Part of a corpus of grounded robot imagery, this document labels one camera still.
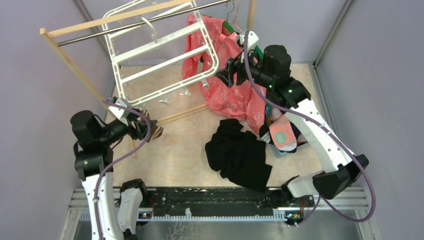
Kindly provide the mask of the brown striped sock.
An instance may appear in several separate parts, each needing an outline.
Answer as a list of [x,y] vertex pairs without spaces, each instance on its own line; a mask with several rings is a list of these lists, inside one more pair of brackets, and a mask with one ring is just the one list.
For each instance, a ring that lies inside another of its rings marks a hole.
[[150,123],[150,134],[146,141],[149,143],[155,139],[160,138],[163,134],[164,128],[161,126],[158,126],[157,120],[151,119],[151,116],[146,109],[142,110],[141,113],[143,116],[145,116],[149,120],[149,123]]

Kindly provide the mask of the pink sock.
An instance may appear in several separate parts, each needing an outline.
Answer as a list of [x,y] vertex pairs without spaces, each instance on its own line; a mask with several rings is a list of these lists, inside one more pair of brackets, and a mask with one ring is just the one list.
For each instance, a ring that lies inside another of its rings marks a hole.
[[289,119],[277,108],[271,110],[272,123],[269,133],[273,144],[281,152],[291,152],[297,148],[297,138]]

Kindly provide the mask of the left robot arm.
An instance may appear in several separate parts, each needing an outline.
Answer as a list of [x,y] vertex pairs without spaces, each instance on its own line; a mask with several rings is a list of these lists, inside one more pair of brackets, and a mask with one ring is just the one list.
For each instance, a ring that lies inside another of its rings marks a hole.
[[139,207],[149,203],[150,193],[144,181],[136,178],[122,184],[115,201],[112,144],[125,136],[142,140],[148,134],[146,122],[131,112],[104,123],[90,110],[82,110],[71,117],[70,124],[77,138],[73,146],[74,168],[88,200],[91,238],[136,240]]

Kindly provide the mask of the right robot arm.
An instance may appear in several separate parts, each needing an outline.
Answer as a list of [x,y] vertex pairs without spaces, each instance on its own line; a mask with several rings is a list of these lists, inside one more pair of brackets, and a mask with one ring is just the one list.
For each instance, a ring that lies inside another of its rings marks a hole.
[[227,60],[225,67],[215,76],[225,85],[241,85],[250,77],[254,85],[266,88],[267,103],[283,107],[288,120],[293,123],[320,160],[322,171],[305,176],[295,176],[281,186],[281,199],[287,206],[295,206],[301,197],[320,195],[331,200],[356,182],[369,165],[368,158],[356,155],[342,145],[322,118],[306,87],[291,76],[292,58],[283,45],[269,45],[263,58],[255,62],[243,53]]

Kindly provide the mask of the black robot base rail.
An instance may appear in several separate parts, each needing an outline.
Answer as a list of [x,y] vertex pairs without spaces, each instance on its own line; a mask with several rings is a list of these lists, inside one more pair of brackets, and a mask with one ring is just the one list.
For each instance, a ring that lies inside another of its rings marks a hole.
[[83,217],[100,222],[103,230],[112,224],[128,229],[142,222],[281,222],[298,227],[312,213],[338,210],[366,211],[369,202],[361,187],[349,187],[333,199],[309,195],[285,203],[282,191],[270,187],[259,193],[242,187],[130,188],[86,192],[74,191],[69,207],[84,210]]

